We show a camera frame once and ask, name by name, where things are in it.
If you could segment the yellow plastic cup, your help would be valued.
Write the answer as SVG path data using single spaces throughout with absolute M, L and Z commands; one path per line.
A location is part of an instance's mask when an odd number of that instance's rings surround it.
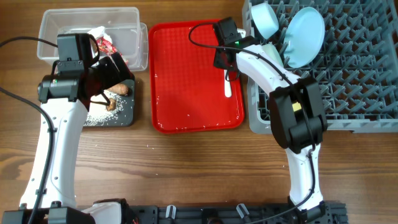
M 296 112 L 296 111 L 301 110 L 302 106 L 301 106 L 301 104 L 299 102 L 295 102 L 295 103 L 292 104 L 292 108 L 293 108 L 293 111 Z

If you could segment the light blue bowl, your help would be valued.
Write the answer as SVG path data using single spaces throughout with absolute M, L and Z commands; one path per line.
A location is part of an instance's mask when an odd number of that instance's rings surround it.
M 254 25 L 264 39 L 269 39 L 279 30 L 276 14 L 268 3 L 253 6 L 251 15 Z

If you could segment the brown food scrap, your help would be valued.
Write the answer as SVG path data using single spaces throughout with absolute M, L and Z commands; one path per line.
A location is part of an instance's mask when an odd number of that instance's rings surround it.
M 114 98 L 109 99 L 109 105 L 106 106 L 107 111 L 113 111 L 116 109 L 116 100 Z

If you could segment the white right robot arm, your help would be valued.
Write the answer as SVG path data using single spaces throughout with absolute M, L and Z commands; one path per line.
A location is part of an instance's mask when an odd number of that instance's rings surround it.
M 320 212 L 318 155 L 327 121 L 318 82 L 286 70 L 257 44 L 218 46 L 215 65 L 247 75 L 264 90 L 272 135 L 288 158 L 291 209 L 306 218 Z

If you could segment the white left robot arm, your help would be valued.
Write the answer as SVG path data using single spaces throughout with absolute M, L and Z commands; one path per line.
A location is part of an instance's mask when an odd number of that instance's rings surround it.
M 41 127 L 34 165 L 18 210 L 4 212 L 3 223 L 131 223 L 134 212 L 124 199 L 101 200 L 76 209 L 74 175 L 78 144 L 92 96 L 132 73 L 114 53 L 95 62 L 76 56 L 55 62 L 58 74 L 38 86 Z

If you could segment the red snack wrapper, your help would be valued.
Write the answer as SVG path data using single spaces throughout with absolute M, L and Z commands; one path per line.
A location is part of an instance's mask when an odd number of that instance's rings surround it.
M 107 56 L 112 56 L 112 54 L 119 53 L 125 64 L 128 64 L 128 60 L 124 58 L 122 53 L 107 39 L 100 37 L 96 40 L 98 44 L 99 51 L 105 53 Z

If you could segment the orange carrot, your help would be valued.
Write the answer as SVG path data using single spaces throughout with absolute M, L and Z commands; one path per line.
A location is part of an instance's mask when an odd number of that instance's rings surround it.
M 108 91 L 118 94 L 118 95 L 127 95 L 129 93 L 129 87 L 125 84 L 117 84 L 108 88 Z

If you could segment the white tissue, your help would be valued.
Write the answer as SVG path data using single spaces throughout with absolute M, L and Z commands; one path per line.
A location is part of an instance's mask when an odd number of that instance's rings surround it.
M 99 26 L 88 31 L 89 35 L 92 35 L 95 39 L 100 39 L 105 36 L 105 27 Z

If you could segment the pile of white rice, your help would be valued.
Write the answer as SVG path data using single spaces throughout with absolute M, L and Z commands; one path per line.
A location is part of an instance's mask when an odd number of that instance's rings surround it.
M 108 99 L 114 98 L 116 100 L 116 109 L 113 111 L 107 111 L 105 105 L 91 103 L 84 127 L 114 127 L 131 125 L 134 114 L 134 96 L 122 96 L 108 90 L 104 91 L 104 95 Z

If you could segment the mint green bowl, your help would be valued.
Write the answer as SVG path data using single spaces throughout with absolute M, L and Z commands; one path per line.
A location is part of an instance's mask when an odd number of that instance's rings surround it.
M 283 67 L 281 56 L 273 44 L 265 44 L 262 46 L 262 49 L 266 55 L 265 58 L 268 59 L 268 61 L 272 62 L 274 65 Z

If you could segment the light blue plate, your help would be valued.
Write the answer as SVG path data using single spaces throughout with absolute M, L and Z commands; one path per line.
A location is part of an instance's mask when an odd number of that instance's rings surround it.
M 308 65 L 318 55 L 325 38 L 322 15 L 313 7 L 299 10 L 291 20 L 284 38 L 287 48 L 284 57 L 288 66 L 300 68 Z

